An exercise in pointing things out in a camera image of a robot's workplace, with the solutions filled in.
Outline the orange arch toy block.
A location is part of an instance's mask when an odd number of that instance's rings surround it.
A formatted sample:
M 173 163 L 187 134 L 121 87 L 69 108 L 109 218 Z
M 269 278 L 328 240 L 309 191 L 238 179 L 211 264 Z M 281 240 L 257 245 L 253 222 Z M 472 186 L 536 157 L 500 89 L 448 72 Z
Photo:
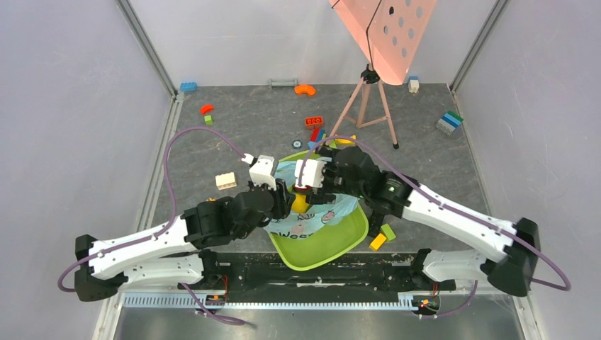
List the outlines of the orange arch toy block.
M 299 84 L 294 87 L 294 91 L 299 96 L 314 96 L 316 94 L 316 89 L 308 84 Z

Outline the pink perforated board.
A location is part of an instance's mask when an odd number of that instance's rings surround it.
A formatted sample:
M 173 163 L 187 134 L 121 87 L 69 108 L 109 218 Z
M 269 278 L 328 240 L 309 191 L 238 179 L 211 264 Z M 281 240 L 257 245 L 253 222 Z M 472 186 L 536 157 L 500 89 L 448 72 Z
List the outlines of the pink perforated board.
M 330 5 L 381 80 L 405 82 L 436 0 L 341 0 Z

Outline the red semicircle toy block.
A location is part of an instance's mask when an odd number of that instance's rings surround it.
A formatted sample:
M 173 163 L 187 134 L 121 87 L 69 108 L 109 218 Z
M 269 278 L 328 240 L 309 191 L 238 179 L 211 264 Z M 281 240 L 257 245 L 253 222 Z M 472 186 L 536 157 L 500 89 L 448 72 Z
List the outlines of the red semicircle toy block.
M 206 104 L 201 106 L 199 112 L 201 115 L 206 115 L 209 114 L 210 112 L 212 112 L 214 110 L 214 106 L 212 104 Z

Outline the lime green plastic tray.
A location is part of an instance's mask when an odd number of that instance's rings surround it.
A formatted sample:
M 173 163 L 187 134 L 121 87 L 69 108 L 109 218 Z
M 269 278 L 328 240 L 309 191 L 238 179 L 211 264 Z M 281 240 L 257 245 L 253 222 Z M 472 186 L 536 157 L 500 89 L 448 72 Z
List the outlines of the lime green plastic tray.
M 325 225 L 306 239 L 268 233 L 283 262 L 294 271 L 308 271 L 352 250 L 367 236 L 369 224 L 358 200 L 356 209 L 336 225 Z

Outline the white toy brick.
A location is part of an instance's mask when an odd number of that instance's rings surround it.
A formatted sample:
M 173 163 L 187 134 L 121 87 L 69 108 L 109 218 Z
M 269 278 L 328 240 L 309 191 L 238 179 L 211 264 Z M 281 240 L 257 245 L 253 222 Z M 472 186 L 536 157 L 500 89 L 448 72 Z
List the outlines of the white toy brick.
M 215 185 L 218 190 L 222 191 L 237 186 L 237 180 L 233 171 L 219 174 L 215 177 Z

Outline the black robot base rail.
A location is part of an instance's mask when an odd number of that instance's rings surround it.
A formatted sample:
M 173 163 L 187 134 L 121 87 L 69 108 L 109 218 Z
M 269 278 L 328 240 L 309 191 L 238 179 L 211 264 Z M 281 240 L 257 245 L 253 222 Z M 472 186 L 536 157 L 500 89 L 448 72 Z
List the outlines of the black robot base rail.
M 228 302 L 392 302 L 398 293 L 456 290 L 435 283 L 413 261 L 418 254 L 347 253 L 308 271 L 289 268 L 275 253 L 193 254 L 203 265 L 194 290 L 226 289 Z

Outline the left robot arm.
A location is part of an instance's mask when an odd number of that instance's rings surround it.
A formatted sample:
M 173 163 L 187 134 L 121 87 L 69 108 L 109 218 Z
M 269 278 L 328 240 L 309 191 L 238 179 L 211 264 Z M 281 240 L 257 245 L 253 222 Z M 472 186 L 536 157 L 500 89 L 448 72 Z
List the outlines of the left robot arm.
M 288 217 L 294 200 L 278 179 L 275 189 L 251 184 L 235 197 L 199 203 L 173 220 L 126 237 L 103 241 L 83 234 L 75 241 L 74 291 L 82 302 L 109 298 L 131 282 L 126 268 L 245 239 L 256 228 Z

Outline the green toy block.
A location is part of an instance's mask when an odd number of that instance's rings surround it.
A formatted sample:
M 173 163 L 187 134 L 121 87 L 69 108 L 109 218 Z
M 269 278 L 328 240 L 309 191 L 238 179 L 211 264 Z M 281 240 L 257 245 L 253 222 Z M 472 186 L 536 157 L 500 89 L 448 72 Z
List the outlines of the green toy block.
M 396 234 L 389 224 L 382 225 L 380 233 L 385 237 L 387 242 L 391 242 L 396 238 Z

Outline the light blue printed plastic bag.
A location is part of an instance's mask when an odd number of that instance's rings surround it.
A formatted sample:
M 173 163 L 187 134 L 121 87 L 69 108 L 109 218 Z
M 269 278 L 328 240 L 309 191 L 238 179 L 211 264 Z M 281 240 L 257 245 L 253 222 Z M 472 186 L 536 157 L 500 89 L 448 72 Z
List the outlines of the light blue printed plastic bag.
M 334 203 L 311 205 L 303 213 L 291 211 L 287 218 L 272 220 L 264 230 L 276 236 L 288 239 L 306 239 L 325 225 L 336 225 L 352 213 L 358 205 L 358 199 L 343 194 L 336 194 Z

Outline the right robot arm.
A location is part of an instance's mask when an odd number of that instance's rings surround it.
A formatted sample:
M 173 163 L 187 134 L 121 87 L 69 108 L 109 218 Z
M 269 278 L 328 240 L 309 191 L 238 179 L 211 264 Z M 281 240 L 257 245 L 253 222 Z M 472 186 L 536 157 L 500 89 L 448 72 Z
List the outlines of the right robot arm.
M 486 280 L 517 297 L 528 295 L 540 250 L 536 222 L 501 220 L 462 206 L 403 174 L 381 170 L 359 147 L 318 150 L 321 159 L 301 159 L 296 185 L 311 190 L 318 204 L 335 194 L 361 198 L 376 222 L 386 216 L 432 227 L 464 244 L 468 251 L 421 249 L 409 270 L 419 289 L 447 280 Z

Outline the yellow fake fruit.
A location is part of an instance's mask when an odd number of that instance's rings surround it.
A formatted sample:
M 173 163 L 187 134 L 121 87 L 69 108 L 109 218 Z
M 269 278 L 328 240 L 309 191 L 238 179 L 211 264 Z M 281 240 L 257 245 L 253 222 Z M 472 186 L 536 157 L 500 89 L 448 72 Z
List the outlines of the yellow fake fruit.
M 293 186 L 291 192 L 295 195 L 291 210 L 298 214 L 306 213 L 310 208 L 310 203 L 307 203 L 307 195 L 311 193 L 311 188 Z

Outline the red blue toy brick stack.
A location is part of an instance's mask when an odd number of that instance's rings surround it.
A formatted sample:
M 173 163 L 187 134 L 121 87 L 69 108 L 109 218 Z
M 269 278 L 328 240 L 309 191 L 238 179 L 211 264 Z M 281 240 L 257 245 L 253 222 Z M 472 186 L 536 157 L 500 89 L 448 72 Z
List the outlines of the red blue toy brick stack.
M 320 140 L 326 136 L 326 132 L 323 128 L 315 128 L 312 131 L 310 139 L 307 143 L 308 149 L 313 148 Z

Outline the grey blue green brick stack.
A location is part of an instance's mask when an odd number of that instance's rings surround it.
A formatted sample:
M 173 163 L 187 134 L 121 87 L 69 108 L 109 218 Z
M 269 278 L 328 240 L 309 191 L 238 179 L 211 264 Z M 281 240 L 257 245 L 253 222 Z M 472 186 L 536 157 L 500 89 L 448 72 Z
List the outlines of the grey blue green brick stack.
M 451 136 L 461 127 L 464 119 L 457 113 L 448 110 L 436 123 L 435 128 Z

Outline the white blue small brick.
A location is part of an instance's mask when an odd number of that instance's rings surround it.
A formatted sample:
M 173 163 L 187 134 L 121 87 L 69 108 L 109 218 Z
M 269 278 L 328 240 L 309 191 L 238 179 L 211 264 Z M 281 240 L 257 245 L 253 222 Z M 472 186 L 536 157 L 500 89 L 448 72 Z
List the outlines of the white blue small brick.
M 411 94 L 416 94 L 419 91 L 420 82 L 417 76 L 410 76 L 408 79 L 408 91 Z

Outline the orange toy brick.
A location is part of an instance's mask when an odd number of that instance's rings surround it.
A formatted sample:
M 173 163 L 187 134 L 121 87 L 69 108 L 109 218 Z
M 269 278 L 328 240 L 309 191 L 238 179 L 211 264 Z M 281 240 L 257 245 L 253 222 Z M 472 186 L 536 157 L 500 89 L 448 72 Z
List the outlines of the orange toy brick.
M 308 130 L 320 129 L 324 125 L 322 116 L 312 116 L 304 119 L 305 128 Z

